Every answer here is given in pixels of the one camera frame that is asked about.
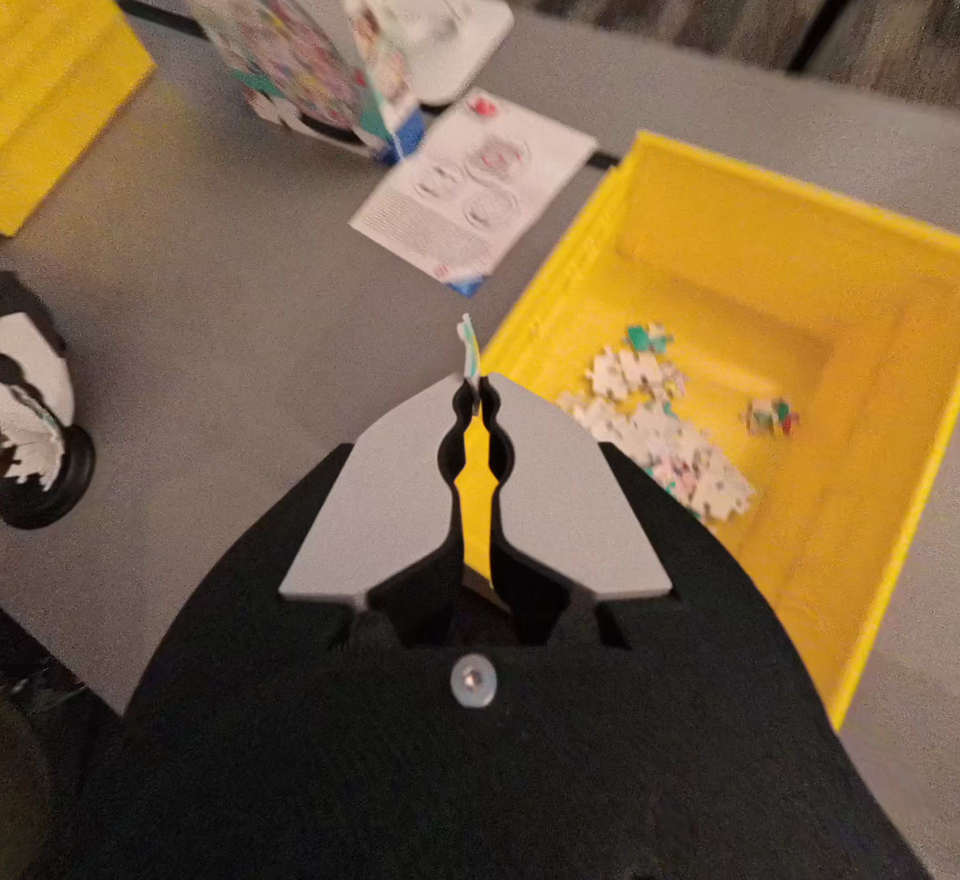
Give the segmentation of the pile of puzzle pieces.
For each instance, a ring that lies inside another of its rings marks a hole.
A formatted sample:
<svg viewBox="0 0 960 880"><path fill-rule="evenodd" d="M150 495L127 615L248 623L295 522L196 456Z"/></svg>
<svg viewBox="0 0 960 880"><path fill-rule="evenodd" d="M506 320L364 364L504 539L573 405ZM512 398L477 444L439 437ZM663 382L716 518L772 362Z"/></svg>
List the pile of puzzle pieces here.
<svg viewBox="0 0 960 880"><path fill-rule="evenodd" d="M747 514L755 489L706 431L681 418L687 379L651 347L604 347L582 386L556 405L597 442L612 444L703 524Z"/></svg>

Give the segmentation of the yellow plastic bin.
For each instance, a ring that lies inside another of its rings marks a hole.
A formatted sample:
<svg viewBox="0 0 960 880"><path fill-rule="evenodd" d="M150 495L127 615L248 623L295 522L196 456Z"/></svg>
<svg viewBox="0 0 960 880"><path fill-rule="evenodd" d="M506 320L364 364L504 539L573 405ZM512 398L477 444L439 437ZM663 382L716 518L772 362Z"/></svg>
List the yellow plastic bin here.
<svg viewBox="0 0 960 880"><path fill-rule="evenodd" d="M1 0L1 233L12 237L150 78L114 0Z"/></svg>
<svg viewBox="0 0 960 880"><path fill-rule="evenodd" d="M958 236L651 132L600 181L483 352L549 401L660 322L678 414L757 494L712 529L840 730L958 418ZM786 397L790 437L748 400Z"/></svg>

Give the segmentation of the white board stand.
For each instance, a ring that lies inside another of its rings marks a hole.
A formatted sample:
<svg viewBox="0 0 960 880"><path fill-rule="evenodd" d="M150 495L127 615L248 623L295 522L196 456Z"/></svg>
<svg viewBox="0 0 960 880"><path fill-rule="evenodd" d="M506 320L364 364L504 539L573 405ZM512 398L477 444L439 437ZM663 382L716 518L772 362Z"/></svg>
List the white board stand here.
<svg viewBox="0 0 960 880"><path fill-rule="evenodd" d="M504 0L396 0L414 94L424 107L457 101L515 23Z"/></svg>

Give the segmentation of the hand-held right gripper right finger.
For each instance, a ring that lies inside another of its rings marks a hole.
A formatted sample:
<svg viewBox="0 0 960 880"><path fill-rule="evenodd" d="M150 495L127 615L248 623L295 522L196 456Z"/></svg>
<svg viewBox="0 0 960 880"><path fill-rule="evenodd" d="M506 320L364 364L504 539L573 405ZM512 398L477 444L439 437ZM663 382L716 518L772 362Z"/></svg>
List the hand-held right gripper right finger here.
<svg viewBox="0 0 960 880"><path fill-rule="evenodd" d="M501 373L483 380L493 581L510 564L594 599L666 597L671 580L594 437Z"/></svg>

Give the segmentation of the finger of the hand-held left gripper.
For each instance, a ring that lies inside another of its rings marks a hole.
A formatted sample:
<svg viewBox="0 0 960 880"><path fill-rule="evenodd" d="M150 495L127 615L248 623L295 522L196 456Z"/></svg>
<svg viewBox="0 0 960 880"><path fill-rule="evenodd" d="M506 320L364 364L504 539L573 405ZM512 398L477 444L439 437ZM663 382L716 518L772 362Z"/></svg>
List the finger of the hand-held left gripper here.
<svg viewBox="0 0 960 880"><path fill-rule="evenodd" d="M76 412L66 341L50 314L3 314L2 360L11 373L2 382L2 435L38 436L72 427Z"/></svg>

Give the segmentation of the small puzzle piece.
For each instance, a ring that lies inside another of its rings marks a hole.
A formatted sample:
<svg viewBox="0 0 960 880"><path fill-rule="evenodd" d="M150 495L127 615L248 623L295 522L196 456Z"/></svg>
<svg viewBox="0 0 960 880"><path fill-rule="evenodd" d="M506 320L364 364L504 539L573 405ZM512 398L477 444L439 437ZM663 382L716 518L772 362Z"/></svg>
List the small puzzle piece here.
<svg viewBox="0 0 960 880"><path fill-rule="evenodd" d="M481 399L481 353L478 346L473 320L469 313L463 313L457 323L456 331L463 348L462 381L469 391L472 414L475 416L482 404Z"/></svg>

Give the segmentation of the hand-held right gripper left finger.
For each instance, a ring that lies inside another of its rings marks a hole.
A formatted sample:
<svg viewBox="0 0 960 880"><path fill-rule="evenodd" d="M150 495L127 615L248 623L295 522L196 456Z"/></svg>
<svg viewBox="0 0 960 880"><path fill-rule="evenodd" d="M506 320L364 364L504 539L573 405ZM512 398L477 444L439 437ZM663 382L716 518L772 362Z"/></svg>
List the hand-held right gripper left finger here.
<svg viewBox="0 0 960 880"><path fill-rule="evenodd" d="M373 591L439 548L452 493L443 440L457 427L452 373L356 440L279 587L286 600L367 605Z"/></svg>

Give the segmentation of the red green puzzle piece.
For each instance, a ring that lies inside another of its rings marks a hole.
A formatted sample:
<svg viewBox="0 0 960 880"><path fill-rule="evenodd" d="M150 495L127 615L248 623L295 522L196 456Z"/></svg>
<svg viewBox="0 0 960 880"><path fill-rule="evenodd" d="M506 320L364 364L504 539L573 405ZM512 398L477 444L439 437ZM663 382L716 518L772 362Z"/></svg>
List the red green puzzle piece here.
<svg viewBox="0 0 960 880"><path fill-rule="evenodd" d="M792 436L801 421L800 413L784 396L748 400L741 418L749 433L771 437Z"/></svg>

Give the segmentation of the colourful puzzle box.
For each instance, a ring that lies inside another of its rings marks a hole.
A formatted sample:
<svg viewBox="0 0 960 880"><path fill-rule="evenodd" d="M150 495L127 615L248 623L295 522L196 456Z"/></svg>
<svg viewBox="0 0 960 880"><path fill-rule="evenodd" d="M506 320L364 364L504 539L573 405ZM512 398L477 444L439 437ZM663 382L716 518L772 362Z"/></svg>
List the colourful puzzle box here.
<svg viewBox="0 0 960 880"><path fill-rule="evenodd" d="M392 165L426 123L396 0L184 0L265 120Z"/></svg>

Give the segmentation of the white instruction leaflet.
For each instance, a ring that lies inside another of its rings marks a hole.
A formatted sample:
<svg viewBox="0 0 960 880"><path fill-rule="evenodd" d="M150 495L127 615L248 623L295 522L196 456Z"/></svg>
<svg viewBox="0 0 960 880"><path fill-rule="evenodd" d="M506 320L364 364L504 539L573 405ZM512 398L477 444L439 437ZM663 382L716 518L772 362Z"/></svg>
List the white instruction leaflet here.
<svg viewBox="0 0 960 880"><path fill-rule="evenodd" d="M581 130L474 87L349 225L469 298L597 147Z"/></svg>

